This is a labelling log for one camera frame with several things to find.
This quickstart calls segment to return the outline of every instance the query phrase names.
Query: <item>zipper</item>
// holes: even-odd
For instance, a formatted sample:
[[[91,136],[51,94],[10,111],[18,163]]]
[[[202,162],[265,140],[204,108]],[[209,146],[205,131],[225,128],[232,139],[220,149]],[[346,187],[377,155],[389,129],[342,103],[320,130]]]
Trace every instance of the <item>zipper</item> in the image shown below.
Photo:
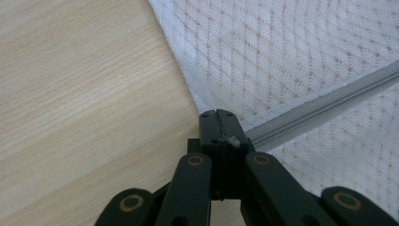
[[[399,81],[399,60],[330,94],[318,97],[246,132],[255,149],[267,152],[338,116],[350,106]]]

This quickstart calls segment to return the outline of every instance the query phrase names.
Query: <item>wooden surface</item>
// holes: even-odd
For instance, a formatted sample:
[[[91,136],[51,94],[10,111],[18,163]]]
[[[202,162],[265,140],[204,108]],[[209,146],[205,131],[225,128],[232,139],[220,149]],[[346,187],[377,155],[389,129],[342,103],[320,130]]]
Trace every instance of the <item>wooden surface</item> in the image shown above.
[[[0,225],[93,225],[171,179],[197,117],[147,1],[0,2]]]

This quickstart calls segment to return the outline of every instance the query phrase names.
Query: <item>round hole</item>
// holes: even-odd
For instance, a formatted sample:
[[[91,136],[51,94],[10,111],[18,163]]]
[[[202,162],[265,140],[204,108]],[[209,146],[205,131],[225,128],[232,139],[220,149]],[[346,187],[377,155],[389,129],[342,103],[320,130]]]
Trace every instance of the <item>round hole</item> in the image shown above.
[[[190,164],[191,166],[199,166],[202,165],[203,163],[203,158],[199,157],[199,156],[191,156],[188,158],[188,164]]]
[[[359,210],[361,208],[358,198],[342,191],[334,194],[334,201],[346,209]]]
[[[183,216],[178,216],[172,220],[172,226],[188,226],[188,219]]]
[[[139,209],[144,203],[144,199],[140,195],[126,196],[120,201],[120,210],[123,212],[132,212]]]
[[[270,162],[270,158],[265,155],[255,155],[253,156],[253,161],[259,165],[267,165]]]
[[[301,220],[302,220],[303,225],[306,225],[306,226],[319,226],[320,225],[319,221],[316,218],[309,216],[309,215],[303,216]]]

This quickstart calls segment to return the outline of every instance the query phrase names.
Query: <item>textured white fabric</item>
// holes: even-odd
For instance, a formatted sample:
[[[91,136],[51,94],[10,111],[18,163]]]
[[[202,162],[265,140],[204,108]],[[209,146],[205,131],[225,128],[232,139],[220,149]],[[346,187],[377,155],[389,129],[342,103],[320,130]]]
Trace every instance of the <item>textured white fabric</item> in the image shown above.
[[[199,113],[245,130],[399,59],[399,1],[149,0]],[[347,186],[399,220],[399,88],[272,153],[308,190]]]
[[[313,194],[350,187],[399,220],[399,84],[270,153]]]
[[[399,59],[399,1],[150,3],[199,112],[245,130]]]

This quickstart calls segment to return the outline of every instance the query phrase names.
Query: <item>wooden table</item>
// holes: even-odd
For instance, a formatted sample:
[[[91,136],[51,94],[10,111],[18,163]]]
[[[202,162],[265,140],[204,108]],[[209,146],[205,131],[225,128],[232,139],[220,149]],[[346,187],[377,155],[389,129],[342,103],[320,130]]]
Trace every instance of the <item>wooden table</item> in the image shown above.
[[[0,225],[93,225],[167,183],[198,112],[145,0],[0,3]],[[212,225],[243,225],[239,202]]]

